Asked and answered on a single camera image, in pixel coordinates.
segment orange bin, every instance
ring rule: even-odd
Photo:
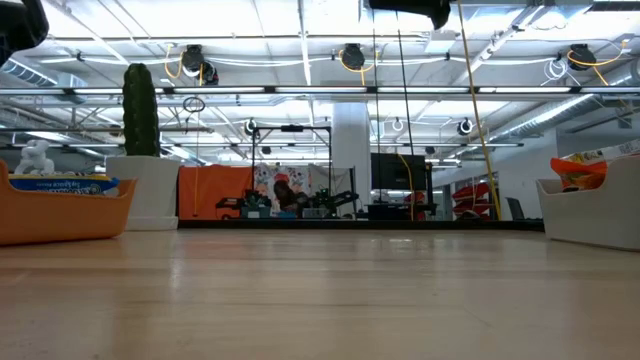
[[[0,245],[108,239],[124,232],[136,180],[117,197],[16,190],[0,160]]]

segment plush toy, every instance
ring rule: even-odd
[[[46,140],[29,140],[27,146],[22,149],[22,160],[16,167],[15,174],[23,174],[29,167],[33,167],[31,174],[33,175],[50,175],[53,174],[53,160],[47,159],[46,151],[49,148],[49,142]]]

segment white bin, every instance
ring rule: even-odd
[[[560,180],[538,180],[547,238],[640,250],[640,156],[614,160],[598,189],[562,193]]]

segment orange partition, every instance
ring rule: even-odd
[[[251,188],[251,168],[222,165],[181,167],[179,174],[180,220],[220,220],[223,215],[239,216],[239,211],[216,209],[224,197],[240,198]]]
[[[0,160],[0,245],[108,239],[122,234],[136,180],[117,197],[16,190]]]

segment green cactus plant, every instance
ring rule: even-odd
[[[124,74],[124,147],[128,156],[160,156],[158,104],[151,73],[144,64],[131,64]]]

